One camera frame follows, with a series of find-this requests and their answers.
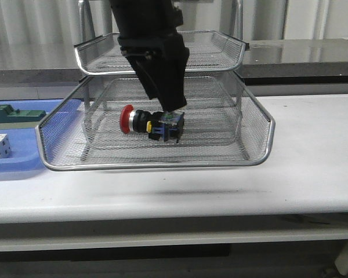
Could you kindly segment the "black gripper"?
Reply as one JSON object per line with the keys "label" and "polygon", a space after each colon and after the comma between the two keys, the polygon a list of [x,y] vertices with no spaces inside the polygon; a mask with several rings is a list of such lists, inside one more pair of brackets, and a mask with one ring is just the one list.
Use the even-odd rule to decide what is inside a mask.
{"label": "black gripper", "polygon": [[150,100],[157,98],[167,112],[187,105],[184,74],[190,51],[180,33],[140,38],[120,35],[118,43]]}

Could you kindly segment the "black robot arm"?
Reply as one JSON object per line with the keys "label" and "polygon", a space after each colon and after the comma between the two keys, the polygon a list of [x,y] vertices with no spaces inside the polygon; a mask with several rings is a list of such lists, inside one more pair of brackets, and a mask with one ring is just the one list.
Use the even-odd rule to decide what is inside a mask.
{"label": "black robot arm", "polygon": [[150,99],[164,111],[184,107],[184,73],[190,51],[176,28],[182,11],[172,1],[110,1],[122,55]]}

